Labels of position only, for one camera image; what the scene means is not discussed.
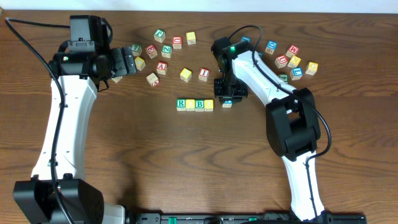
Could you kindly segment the yellow O block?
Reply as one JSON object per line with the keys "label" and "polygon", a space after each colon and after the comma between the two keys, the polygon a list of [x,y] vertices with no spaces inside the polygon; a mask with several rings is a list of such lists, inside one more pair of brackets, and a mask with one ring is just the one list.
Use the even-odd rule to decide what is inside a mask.
{"label": "yellow O block", "polygon": [[195,111],[195,100],[194,99],[186,99],[185,100],[185,108],[187,111]]}
{"label": "yellow O block", "polygon": [[204,100],[205,112],[211,112],[214,110],[214,101],[212,99]]}

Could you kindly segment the green B block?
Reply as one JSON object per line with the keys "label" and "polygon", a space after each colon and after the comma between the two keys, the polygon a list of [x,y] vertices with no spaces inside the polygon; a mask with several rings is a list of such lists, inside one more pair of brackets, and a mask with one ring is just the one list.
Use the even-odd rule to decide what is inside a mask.
{"label": "green B block", "polygon": [[202,112],[205,110],[204,100],[195,100],[195,111]]}

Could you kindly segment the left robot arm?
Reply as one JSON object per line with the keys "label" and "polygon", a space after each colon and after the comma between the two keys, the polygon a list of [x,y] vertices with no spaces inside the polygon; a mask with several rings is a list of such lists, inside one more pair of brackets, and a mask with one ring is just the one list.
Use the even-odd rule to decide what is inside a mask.
{"label": "left robot arm", "polygon": [[57,52],[49,63],[52,104],[44,145],[30,180],[13,197],[30,223],[133,223],[123,205],[105,203],[85,182],[85,143],[99,82],[136,72],[129,47]]}

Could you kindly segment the green R block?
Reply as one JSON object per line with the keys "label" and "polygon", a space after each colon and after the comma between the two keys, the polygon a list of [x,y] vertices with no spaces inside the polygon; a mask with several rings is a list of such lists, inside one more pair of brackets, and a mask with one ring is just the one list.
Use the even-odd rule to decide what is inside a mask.
{"label": "green R block", "polygon": [[186,99],[183,99],[183,98],[178,98],[177,99],[177,105],[176,105],[176,108],[177,108],[177,111],[185,111],[186,110]]}

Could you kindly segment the blue T block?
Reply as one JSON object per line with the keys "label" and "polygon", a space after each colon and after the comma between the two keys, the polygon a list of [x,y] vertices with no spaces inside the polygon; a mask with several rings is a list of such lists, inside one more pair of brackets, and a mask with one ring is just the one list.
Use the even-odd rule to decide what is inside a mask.
{"label": "blue T block", "polygon": [[225,102],[222,104],[222,107],[223,107],[223,108],[230,108],[230,107],[232,107],[232,105],[233,105],[233,102],[232,102],[231,100],[228,100],[228,101],[225,101]]}

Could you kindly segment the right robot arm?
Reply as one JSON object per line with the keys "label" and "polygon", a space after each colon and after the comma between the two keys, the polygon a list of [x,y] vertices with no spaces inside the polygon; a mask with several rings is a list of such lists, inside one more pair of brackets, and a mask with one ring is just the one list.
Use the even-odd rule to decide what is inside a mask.
{"label": "right robot arm", "polygon": [[252,90],[266,107],[266,134],[272,150],[282,158],[292,195],[291,210],[301,221],[319,221],[324,212],[315,173],[320,125],[315,102],[307,88],[296,90],[261,60],[250,43],[214,41],[211,52],[221,78],[214,80],[215,97],[227,107]]}

